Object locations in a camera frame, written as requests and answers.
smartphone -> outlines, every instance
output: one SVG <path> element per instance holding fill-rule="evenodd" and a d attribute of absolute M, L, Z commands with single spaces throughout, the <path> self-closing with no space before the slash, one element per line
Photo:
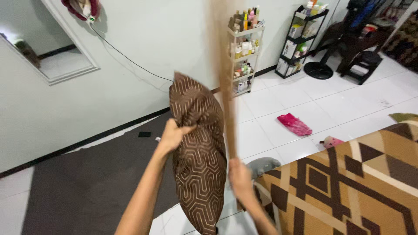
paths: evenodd
<path fill-rule="evenodd" d="M 149 131 L 140 131 L 138 137 L 151 137 L 151 132 Z"/>

human hand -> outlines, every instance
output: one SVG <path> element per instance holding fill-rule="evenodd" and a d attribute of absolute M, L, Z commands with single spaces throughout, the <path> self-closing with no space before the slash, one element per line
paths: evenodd
<path fill-rule="evenodd" d="M 239 158 L 229 161 L 229 181 L 235 197 L 242 203 L 255 197 L 252 189 L 251 171 Z"/>
<path fill-rule="evenodd" d="M 166 123 L 166 128 L 164 129 L 158 148 L 162 149 L 166 153 L 176 149 L 180 145 L 183 136 L 195 128 L 196 126 L 185 126 L 179 128 L 176 121 L 173 118 L 170 118 Z"/>

brown pillow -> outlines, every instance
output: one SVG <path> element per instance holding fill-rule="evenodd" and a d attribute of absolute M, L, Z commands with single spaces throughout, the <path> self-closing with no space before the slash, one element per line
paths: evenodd
<path fill-rule="evenodd" d="M 176 72 L 170 109 L 179 127 L 197 125 L 173 153 L 177 197 L 196 230 L 215 235 L 227 178 L 221 106 L 209 89 Z"/>

mirror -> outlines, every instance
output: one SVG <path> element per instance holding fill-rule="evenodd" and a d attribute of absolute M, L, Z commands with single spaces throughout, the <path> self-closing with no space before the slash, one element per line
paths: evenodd
<path fill-rule="evenodd" d="M 0 37 L 52 85 L 97 69 L 40 0 L 0 3 Z"/>

black stool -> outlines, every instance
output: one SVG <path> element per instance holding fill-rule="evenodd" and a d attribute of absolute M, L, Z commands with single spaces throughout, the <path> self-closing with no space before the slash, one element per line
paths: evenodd
<path fill-rule="evenodd" d="M 379 66 L 382 60 L 383 59 L 378 54 L 375 54 L 371 51 L 363 51 L 359 56 L 354 58 L 347 69 L 341 73 L 341 77 L 344 77 L 344 75 L 349 75 L 359 80 L 359 85 L 362 85 L 372 75 L 375 69 L 377 69 L 377 66 Z M 354 65 L 368 69 L 368 72 L 364 75 L 356 74 L 351 71 L 351 68 Z"/>

